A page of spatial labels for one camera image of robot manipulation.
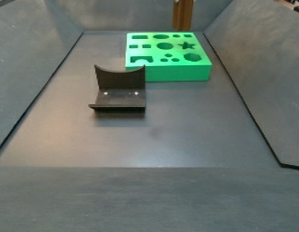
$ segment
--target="black plastic piece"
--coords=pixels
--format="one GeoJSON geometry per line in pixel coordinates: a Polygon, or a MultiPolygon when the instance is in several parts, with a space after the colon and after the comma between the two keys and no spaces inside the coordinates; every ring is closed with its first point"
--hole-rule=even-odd
{"type": "MultiPolygon", "coordinates": [[[[296,2],[299,3],[299,0],[287,0],[287,2],[289,2],[291,4],[296,4],[296,2]]],[[[293,8],[293,11],[299,13],[299,5],[293,8]]]]}
{"type": "Polygon", "coordinates": [[[145,110],[145,66],[129,72],[113,72],[96,67],[97,100],[95,110],[145,110]]]}

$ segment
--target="green foam block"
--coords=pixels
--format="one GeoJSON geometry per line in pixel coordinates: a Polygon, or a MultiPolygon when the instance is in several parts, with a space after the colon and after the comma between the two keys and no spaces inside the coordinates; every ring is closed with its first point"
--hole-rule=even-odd
{"type": "Polygon", "coordinates": [[[207,81],[212,62],[193,33],[127,34],[125,69],[147,66],[147,82],[207,81]]]}

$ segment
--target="circular hole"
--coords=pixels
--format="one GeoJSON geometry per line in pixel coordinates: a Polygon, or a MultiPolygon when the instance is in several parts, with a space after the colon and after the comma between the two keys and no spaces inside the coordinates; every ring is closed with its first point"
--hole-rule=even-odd
{"type": "Polygon", "coordinates": [[[159,39],[159,40],[164,40],[164,39],[168,39],[169,36],[167,34],[155,34],[153,35],[153,38],[159,39]]]}
{"type": "Polygon", "coordinates": [[[173,45],[171,43],[159,43],[157,47],[164,50],[169,50],[173,48],[173,45]]]}
{"type": "Polygon", "coordinates": [[[197,62],[197,61],[201,60],[201,57],[195,53],[185,54],[184,58],[185,58],[187,61],[191,61],[191,62],[197,62]]]}

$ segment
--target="gray floor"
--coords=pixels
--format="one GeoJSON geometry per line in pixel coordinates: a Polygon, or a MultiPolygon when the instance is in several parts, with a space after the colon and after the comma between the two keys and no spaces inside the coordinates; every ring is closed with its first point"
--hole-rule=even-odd
{"type": "Polygon", "coordinates": [[[93,65],[124,69],[125,33],[85,33],[0,150],[0,166],[279,168],[227,72],[148,83],[145,115],[97,114],[93,65]]]}
{"type": "Polygon", "coordinates": [[[0,167],[0,232],[299,232],[299,171],[0,167]]]}

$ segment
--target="black holder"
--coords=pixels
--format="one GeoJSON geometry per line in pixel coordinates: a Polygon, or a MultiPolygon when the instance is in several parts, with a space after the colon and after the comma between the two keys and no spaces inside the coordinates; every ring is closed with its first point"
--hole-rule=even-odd
{"type": "Polygon", "coordinates": [[[129,72],[96,67],[97,100],[93,110],[145,110],[145,66],[129,72]]]}

